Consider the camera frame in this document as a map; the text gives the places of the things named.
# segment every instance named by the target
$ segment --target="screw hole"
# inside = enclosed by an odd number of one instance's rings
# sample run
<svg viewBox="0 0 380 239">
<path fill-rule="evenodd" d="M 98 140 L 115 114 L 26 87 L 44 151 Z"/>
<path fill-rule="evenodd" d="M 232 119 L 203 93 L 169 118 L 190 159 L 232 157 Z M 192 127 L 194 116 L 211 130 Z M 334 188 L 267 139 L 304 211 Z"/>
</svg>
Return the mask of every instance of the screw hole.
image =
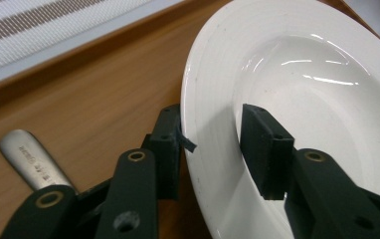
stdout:
<svg viewBox="0 0 380 239">
<path fill-rule="evenodd" d="M 126 233 L 136 229 L 139 224 L 139 214 L 135 211 L 126 211 L 115 217 L 112 226 L 119 233 Z"/>
<path fill-rule="evenodd" d="M 145 157 L 146 157 L 146 154 L 144 154 L 144 152 L 136 151 L 128 155 L 128 160 L 138 162 L 138 161 L 142 161 Z"/>
<path fill-rule="evenodd" d="M 51 191 L 40 196 L 35 204 L 39 208 L 48 208 L 59 203 L 64 197 L 63 192 L 61 191 Z"/>
<path fill-rule="evenodd" d="M 366 230 L 373 230 L 374 229 L 373 222 L 370 221 L 369 219 L 363 217 L 363 216 L 356 216 L 354 218 L 354 222 L 355 222 L 355 224 L 357 224 L 358 226 L 360 226 Z"/>
<path fill-rule="evenodd" d="M 325 160 L 324 156 L 318 152 L 309 151 L 304 154 L 305 158 L 311 160 L 311 161 L 317 161 L 322 162 Z"/>
</svg>

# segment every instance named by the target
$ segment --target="wooden surface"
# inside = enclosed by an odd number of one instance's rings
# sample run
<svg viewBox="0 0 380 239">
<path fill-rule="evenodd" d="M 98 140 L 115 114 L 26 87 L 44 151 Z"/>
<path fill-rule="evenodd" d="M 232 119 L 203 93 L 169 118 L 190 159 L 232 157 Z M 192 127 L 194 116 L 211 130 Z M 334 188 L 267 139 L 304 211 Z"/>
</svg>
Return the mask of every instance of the wooden surface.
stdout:
<svg viewBox="0 0 380 239">
<path fill-rule="evenodd" d="M 191 45 L 228 1 L 187 1 L 0 84 L 0 138 L 32 132 L 84 191 L 110 178 L 159 111 L 180 101 Z M 338 0 L 322 1 L 358 20 Z M 159 202 L 159 237 L 211 238 L 185 160 L 180 200 Z M 0 153 L 0 233 L 32 192 Z"/>
</svg>

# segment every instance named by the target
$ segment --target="metal handle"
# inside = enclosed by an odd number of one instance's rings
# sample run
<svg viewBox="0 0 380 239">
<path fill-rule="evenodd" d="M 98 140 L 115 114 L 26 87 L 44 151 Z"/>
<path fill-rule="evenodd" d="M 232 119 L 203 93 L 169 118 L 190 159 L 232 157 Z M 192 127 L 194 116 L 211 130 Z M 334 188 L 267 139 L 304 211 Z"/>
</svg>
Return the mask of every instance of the metal handle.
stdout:
<svg viewBox="0 0 380 239">
<path fill-rule="evenodd" d="M 0 140 L 4 157 L 34 190 L 49 185 L 67 185 L 75 189 L 44 147 L 29 132 L 15 129 Z"/>
</svg>

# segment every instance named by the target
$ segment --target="ceramic plate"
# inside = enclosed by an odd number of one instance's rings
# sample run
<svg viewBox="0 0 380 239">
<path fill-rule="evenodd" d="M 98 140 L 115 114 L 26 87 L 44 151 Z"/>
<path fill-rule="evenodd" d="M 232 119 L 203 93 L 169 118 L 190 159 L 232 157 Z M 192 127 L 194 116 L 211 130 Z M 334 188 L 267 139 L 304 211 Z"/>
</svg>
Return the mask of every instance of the ceramic plate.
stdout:
<svg viewBox="0 0 380 239">
<path fill-rule="evenodd" d="M 295 147 L 332 155 L 380 194 L 380 40 L 316 1 L 233 1 L 204 26 L 182 88 L 194 189 L 215 238 L 291 238 L 239 148 L 244 103 L 270 111 Z"/>
</svg>

